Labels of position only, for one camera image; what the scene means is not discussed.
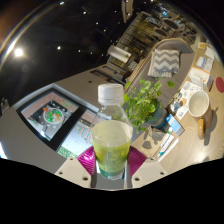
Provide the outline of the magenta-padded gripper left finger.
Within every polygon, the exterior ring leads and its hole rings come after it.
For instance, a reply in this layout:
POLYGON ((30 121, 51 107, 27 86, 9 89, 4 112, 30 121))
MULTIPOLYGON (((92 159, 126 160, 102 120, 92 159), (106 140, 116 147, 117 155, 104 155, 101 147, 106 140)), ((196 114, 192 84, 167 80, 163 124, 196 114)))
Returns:
POLYGON ((78 157, 69 157, 55 175, 81 187, 94 188, 97 182, 94 148, 89 147, 78 157))

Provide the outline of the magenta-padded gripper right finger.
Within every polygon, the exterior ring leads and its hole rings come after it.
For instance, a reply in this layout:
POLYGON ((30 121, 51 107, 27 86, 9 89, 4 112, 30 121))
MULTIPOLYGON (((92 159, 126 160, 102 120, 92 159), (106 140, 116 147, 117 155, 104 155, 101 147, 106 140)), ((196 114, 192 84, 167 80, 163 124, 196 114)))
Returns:
POLYGON ((166 175, 166 170, 157 160, 146 157, 133 146, 130 147, 125 170, 126 188, 140 188, 166 175))

